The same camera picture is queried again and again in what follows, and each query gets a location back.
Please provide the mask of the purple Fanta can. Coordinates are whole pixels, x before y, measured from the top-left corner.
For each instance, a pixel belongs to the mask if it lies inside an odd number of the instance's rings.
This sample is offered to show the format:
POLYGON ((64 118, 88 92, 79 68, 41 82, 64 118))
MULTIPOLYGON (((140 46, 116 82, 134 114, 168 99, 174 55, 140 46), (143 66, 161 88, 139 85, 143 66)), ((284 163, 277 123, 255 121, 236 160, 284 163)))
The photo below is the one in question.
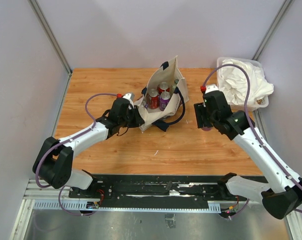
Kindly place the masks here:
POLYGON ((210 130, 212 129, 212 127, 202 127, 201 129, 202 129, 203 131, 208 132, 208 131, 210 131, 210 130))

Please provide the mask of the clear glass drink bottle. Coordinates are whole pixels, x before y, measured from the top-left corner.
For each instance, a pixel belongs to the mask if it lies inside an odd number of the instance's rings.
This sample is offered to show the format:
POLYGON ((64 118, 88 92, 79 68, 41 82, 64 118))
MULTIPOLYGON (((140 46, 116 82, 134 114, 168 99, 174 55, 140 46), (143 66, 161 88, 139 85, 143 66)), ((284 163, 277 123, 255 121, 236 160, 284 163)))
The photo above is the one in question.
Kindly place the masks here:
POLYGON ((175 91, 175 88, 177 87, 178 82, 179 82, 178 79, 174 80, 174 84, 172 85, 172 91, 173 92, 175 91))

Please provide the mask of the cream canvas tote bag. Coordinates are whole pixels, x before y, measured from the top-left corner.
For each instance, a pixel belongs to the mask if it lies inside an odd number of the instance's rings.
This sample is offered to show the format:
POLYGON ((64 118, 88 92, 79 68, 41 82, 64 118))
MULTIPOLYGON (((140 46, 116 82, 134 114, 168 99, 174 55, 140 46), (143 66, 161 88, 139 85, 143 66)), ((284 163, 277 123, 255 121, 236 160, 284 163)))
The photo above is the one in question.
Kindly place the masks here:
POLYGON ((153 73, 142 96, 134 103, 144 120, 140 130, 156 126, 165 132, 183 118, 187 101, 187 82, 178 69, 178 58, 174 57, 153 73))

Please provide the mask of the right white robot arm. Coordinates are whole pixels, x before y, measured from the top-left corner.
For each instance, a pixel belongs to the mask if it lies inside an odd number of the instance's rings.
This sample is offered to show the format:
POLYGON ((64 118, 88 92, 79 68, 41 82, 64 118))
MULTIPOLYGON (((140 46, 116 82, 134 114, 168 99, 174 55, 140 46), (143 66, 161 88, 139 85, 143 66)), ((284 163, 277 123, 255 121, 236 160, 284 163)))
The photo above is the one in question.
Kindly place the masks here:
POLYGON ((280 220, 296 210, 302 204, 302 177, 275 153, 244 111, 232 112, 221 91, 207 88, 203 100, 194 105, 198 127, 215 128, 234 141, 267 180, 262 183, 229 173, 218 181, 218 196, 223 200, 242 196, 256 201, 280 220))

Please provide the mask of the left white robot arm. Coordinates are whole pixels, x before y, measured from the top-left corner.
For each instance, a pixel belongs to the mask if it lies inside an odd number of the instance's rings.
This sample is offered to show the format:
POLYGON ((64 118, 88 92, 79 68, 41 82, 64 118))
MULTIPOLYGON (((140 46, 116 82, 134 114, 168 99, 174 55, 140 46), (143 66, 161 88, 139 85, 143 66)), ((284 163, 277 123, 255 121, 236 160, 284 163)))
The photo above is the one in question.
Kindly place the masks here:
POLYGON ((44 141, 32 168, 36 184, 40 188, 76 187, 87 198, 94 197, 98 185, 93 182, 93 175, 74 169, 73 160, 94 144, 118 136, 121 128, 137 128, 142 124, 138 107, 131 100, 117 98, 111 109, 88 127, 61 139, 49 137, 44 141))

